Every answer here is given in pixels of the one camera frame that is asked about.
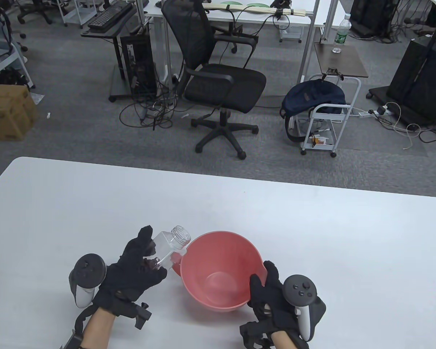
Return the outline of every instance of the pink plastic bowl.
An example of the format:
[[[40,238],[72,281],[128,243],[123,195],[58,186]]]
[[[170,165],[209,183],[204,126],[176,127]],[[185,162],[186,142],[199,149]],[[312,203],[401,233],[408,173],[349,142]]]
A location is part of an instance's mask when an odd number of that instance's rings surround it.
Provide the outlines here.
[[[173,269],[195,300],[218,312],[233,311],[250,300],[250,275],[266,279],[266,269],[255,246],[229,231],[199,236]]]

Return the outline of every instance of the cardboard box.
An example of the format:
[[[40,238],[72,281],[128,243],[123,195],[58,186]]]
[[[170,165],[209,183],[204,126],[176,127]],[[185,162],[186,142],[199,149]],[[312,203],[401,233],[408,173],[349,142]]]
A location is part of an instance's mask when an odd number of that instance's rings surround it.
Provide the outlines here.
[[[0,140],[22,141],[32,127],[29,113],[22,103],[0,97]]]
[[[39,118],[36,105],[27,86],[0,85],[0,98],[10,98],[13,104],[21,105],[27,112],[27,115],[29,115],[31,125],[34,125]]]

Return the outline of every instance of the computer tower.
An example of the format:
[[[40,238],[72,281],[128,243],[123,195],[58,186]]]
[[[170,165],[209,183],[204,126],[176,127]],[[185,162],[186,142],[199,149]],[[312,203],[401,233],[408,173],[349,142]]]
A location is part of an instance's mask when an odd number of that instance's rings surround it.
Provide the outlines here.
[[[361,37],[388,37],[400,0],[354,0],[352,29]]]
[[[157,79],[150,35],[142,33],[123,36],[120,41],[132,97],[140,100],[154,99],[157,96]]]
[[[423,118],[436,123],[436,42],[423,65],[419,64],[431,38],[411,40],[387,95],[409,107]],[[411,76],[418,74],[415,81]]]

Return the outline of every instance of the hand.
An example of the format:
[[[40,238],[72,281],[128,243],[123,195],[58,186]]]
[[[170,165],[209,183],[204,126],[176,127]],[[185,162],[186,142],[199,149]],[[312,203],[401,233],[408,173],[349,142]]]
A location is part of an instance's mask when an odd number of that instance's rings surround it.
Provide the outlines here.
[[[113,308],[115,301],[137,301],[145,290],[165,279],[165,268],[153,270],[144,259],[155,251],[151,244],[152,233],[151,226],[144,226],[138,237],[127,243],[118,262],[108,266],[105,280],[100,285],[93,304],[120,315]]]
[[[283,284],[279,281],[278,269],[271,261],[265,261],[263,265],[268,271],[265,286],[262,286],[261,280],[256,274],[251,275],[251,299],[248,306],[253,309],[259,321],[268,319],[271,316],[276,328],[298,331],[295,307],[284,298]]]

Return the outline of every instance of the caster wheel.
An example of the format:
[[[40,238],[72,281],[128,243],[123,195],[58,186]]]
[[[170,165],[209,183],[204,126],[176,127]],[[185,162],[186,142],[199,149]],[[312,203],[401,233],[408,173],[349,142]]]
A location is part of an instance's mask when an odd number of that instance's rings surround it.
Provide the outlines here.
[[[247,154],[245,151],[240,151],[238,153],[238,158],[240,158],[241,160],[244,160],[247,157]]]

